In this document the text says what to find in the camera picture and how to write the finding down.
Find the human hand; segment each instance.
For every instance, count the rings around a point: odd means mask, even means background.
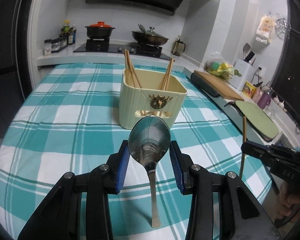
[[[280,185],[280,193],[277,196],[275,204],[275,207],[277,208],[276,218],[281,219],[284,216],[289,216],[291,214],[291,206],[293,204],[300,204],[300,192],[289,194],[288,184],[284,181]],[[300,211],[291,219],[291,222],[295,223],[299,218]]]

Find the refrigerator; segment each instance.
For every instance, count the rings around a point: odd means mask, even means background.
[[[0,138],[32,91],[26,32],[32,0],[0,0]]]

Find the table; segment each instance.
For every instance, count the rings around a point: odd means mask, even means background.
[[[165,72],[153,66],[136,68]],[[111,64],[58,65],[17,113],[0,148],[0,223],[14,239],[65,172],[91,171],[128,139],[130,130],[118,121],[123,69]],[[172,75],[188,95],[171,139],[209,171],[239,173],[240,131],[184,74]],[[191,196],[177,189],[169,154],[158,164],[156,179],[161,227],[152,229],[149,180],[145,169],[130,158],[123,190],[109,195],[115,239],[185,238]],[[248,156],[242,179],[262,202],[271,179],[261,162]],[[81,225],[84,236],[83,217]]]

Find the gold emblem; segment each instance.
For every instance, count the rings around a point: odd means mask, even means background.
[[[162,109],[166,106],[167,101],[171,100],[172,98],[170,97],[162,97],[162,96],[157,96],[155,97],[154,95],[149,95],[151,99],[150,105],[153,109]]]

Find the electrical outlet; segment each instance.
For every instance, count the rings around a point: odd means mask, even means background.
[[[261,70],[259,71],[259,76],[261,78],[264,78],[266,76],[266,68],[262,65],[258,65],[259,68],[261,68]]]

